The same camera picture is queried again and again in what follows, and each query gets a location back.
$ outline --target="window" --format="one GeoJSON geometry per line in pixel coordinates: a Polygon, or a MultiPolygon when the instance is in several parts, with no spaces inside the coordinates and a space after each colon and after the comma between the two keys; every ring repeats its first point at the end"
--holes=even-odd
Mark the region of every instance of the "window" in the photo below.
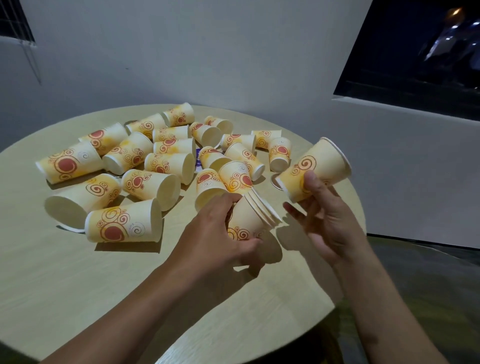
{"type": "Polygon", "coordinates": [[[35,41],[20,0],[0,0],[0,36],[35,41]]]}
{"type": "Polygon", "coordinates": [[[480,121],[480,1],[373,0],[335,94],[480,121]]]}

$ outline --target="wooden table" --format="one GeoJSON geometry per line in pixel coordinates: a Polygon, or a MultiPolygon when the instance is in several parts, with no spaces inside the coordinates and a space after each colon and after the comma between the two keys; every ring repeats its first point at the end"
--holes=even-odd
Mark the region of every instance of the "wooden table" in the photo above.
{"type": "MultiPolygon", "coordinates": [[[[168,257],[195,216],[194,184],[182,190],[183,198],[164,215],[160,244],[92,244],[83,234],[56,227],[44,212],[43,202],[52,189],[34,162],[76,143],[79,136],[170,106],[131,106],[78,116],[0,153],[0,340],[5,344],[45,358],[111,309],[168,257]]],[[[193,109],[198,121],[208,115],[231,120],[235,133],[280,129],[233,111],[193,109]]],[[[311,146],[288,130],[282,136],[293,143],[293,161],[311,146]]],[[[258,157],[268,166],[266,152],[258,151],[258,157]]],[[[141,363],[243,363],[302,335],[342,297],[330,267],[299,225],[286,216],[282,203],[287,196],[271,185],[271,175],[266,171],[255,188],[285,222],[273,235],[264,236],[259,255],[266,264],[225,268],[204,279],[173,310],[141,363]]],[[[361,203],[350,181],[336,188],[365,229],[361,203]]]]}

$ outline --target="hand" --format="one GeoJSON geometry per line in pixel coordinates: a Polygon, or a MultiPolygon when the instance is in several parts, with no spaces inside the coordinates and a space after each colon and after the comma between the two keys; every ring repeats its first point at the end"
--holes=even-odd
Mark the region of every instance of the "hand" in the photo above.
{"type": "Polygon", "coordinates": [[[370,251],[355,215],[333,187],[327,188],[313,171],[307,171],[304,179],[304,185],[312,196],[299,204],[307,215],[288,202],[283,207],[300,223],[327,263],[334,266],[370,251]]]}
{"type": "Polygon", "coordinates": [[[227,214],[241,198],[240,194],[213,197],[185,227],[166,263],[187,270],[196,280],[253,253],[260,239],[236,241],[227,234],[227,214]]]}

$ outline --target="floor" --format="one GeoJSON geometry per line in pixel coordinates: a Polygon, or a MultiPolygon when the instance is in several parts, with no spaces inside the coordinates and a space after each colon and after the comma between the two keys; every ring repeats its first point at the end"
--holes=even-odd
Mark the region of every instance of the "floor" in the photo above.
{"type": "MultiPolygon", "coordinates": [[[[369,237],[402,297],[450,364],[480,363],[480,251],[369,237]]],[[[347,301],[289,345],[250,364],[367,364],[347,301]]],[[[0,364],[32,364],[0,343],[0,364]]]]}

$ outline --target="forearm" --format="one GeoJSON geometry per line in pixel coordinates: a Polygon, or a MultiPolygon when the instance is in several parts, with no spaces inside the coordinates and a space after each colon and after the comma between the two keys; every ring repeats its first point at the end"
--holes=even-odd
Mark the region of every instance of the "forearm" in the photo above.
{"type": "Polygon", "coordinates": [[[447,363],[416,321],[370,246],[335,272],[372,364],[447,363]]]}
{"type": "Polygon", "coordinates": [[[183,272],[160,266],[112,310],[42,364],[136,362],[161,320],[192,284],[193,281],[183,272]]]}

